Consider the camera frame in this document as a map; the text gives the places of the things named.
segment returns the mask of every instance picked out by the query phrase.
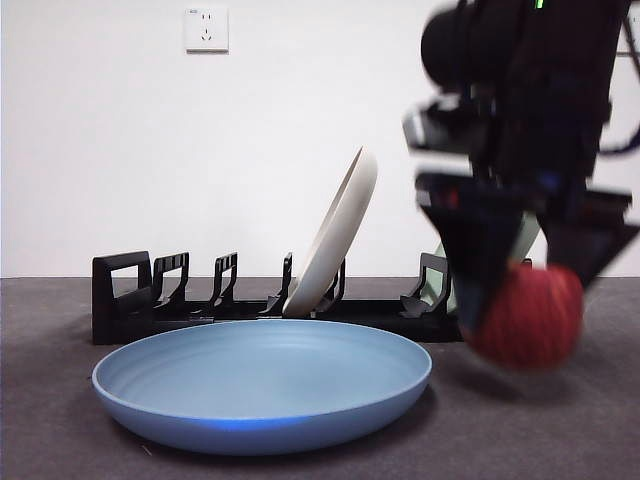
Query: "electrical socket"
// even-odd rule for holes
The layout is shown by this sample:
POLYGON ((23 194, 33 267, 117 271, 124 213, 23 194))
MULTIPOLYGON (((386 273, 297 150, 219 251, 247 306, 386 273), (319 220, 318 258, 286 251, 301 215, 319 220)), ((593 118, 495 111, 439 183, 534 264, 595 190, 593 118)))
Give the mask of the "electrical socket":
POLYGON ((227 7, 186 10, 184 47, 187 53, 228 52, 229 12, 227 7))

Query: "blue plate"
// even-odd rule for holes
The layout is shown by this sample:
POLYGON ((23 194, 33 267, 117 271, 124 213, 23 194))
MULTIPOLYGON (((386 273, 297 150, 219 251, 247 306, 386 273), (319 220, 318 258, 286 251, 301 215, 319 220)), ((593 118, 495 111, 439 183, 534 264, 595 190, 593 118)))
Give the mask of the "blue plate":
POLYGON ((132 432, 195 452, 272 455, 346 442, 402 415, 431 358, 369 327, 250 320, 126 345, 93 371, 108 412, 132 432))

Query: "black cable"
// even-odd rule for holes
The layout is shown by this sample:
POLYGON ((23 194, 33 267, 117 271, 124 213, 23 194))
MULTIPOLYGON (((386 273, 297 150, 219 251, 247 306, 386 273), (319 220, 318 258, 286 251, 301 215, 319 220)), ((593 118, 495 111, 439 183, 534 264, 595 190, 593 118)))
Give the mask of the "black cable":
POLYGON ((627 40, 627 45, 629 46, 629 54, 631 56, 631 61, 633 65, 636 67, 636 73, 638 74, 638 78, 640 79, 640 53, 635 50, 635 42, 633 38, 633 30, 631 30, 631 21, 629 17, 625 17, 622 22, 622 26, 624 27, 624 36, 627 40))
MULTIPOLYGON (((631 30, 631 21, 629 17, 625 17, 622 22, 622 26, 624 28, 624 36, 627 41, 627 45, 629 46, 629 52, 631 52, 631 61, 633 62, 633 66, 635 67, 635 71, 638 74, 638 79, 640 80, 640 59, 638 58, 638 52, 635 51, 633 31, 631 30)), ((627 142, 627 144, 623 147, 618 148, 606 148, 600 149, 600 153, 602 155, 621 155, 623 153, 628 153, 636 148, 640 147, 640 125, 638 126, 638 130, 635 135, 631 137, 631 140, 627 142)))

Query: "white wall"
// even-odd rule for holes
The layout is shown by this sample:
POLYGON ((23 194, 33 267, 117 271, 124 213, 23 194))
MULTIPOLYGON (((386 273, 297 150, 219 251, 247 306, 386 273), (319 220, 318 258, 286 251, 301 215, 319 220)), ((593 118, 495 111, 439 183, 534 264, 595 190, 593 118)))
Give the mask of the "white wall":
MULTIPOLYGON (((230 54, 186 55, 182 11, 206 2, 3 1, 2 275, 85 276, 136 249, 190 251, 194 275, 237 250, 241 275, 278 275, 360 144, 380 173, 348 273, 415 275, 437 236, 413 172, 437 157, 410 155, 400 122, 434 92, 419 40, 436 3, 228 0, 230 54)), ((619 60, 607 139, 640 119, 632 73, 619 60)), ((638 160, 597 182, 640 198, 638 160)), ((640 274, 640 242, 609 274, 640 274)))

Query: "wall outlet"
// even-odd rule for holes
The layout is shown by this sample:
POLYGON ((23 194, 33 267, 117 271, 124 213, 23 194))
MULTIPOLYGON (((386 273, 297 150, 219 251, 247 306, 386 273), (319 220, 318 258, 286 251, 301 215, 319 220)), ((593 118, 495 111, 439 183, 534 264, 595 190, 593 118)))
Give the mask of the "wall outlet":
POLYGON ((229 51, 227 7, 190 8, 184 12, 184 47, 187 53, 229 51))
MULTIPOLYGON (((634 51, 640 52, 640 5, 632 3, 629 8, 629 21, 631 22, 631 31, 634 37, 634 51)), ((627 38, 624 29, 620 32, 620 40, 618 42, 619 53, 631 53, 627 44, 627 38)))

